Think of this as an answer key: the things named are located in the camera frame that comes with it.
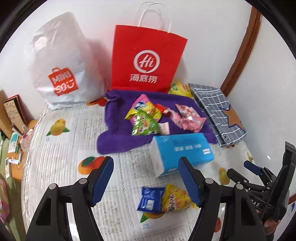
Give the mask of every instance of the purple towel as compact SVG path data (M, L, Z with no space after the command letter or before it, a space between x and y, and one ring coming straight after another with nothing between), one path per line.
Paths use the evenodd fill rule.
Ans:
M125 152L151 142L153 135L132 136L133 125L130 120L124 119L131 105L141 94L146 94L152 103L162 104L177 113L179 111L175 107L175 103L192 106L201 117L206 117L195 102L188 97L158 92L111 90L106 93L106 97L109 99L105 109L105 122L108 130L101 133L97 140L97 149L100 154ZM159 122L169 122L171 134L192 133L191 131L180 129L169 117L163 116ZM217 143L208 121L204 123L200 132L204 133L209 143Z

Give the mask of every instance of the white plastic bag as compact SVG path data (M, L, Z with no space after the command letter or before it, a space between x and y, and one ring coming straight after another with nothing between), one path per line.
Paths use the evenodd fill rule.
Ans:
M33 85L51 109L88 103L104 94L97 61L71 12L44 24L25 55Z

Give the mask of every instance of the green snack bag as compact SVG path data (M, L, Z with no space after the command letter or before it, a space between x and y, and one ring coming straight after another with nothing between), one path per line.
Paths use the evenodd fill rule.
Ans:
M157 122L144 111L139 110L136 114L135 123L131 132L132 136L161 134Z

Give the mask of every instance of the star pattern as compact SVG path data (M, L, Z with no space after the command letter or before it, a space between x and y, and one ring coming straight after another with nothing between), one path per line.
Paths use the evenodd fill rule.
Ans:
M244 127L231 105L229 105L228 109L220 109L228 117L228 127L233 127L234 125L237 125L240 129L244 131Z

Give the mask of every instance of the white wall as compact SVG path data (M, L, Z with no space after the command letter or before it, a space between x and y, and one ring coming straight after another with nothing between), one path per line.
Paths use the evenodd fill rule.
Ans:
M0 53L0 88L8 96L20 94L33 117L39 117L45 101L30 83L23 49L36 30L64 12L73 12L85 36L93 44L97 42L100 51L96 49L95 54L100 57L101 74L110 79L114 27L132 25L142 1L48 0L21 24ZM162 2L172 12L171 32L188 39L176 77L185 82L219 87L240 47L251 6L245 0ZM161 13L167 16L165 9ZM149 12L143 26L157 28L158 22L157 15Z
M275 28L262 18L251 56L229 100L248 131L245 142L256 163L276 175L285 141L296 145L295 80L295 58ZM296 174L290 193L296 193Z

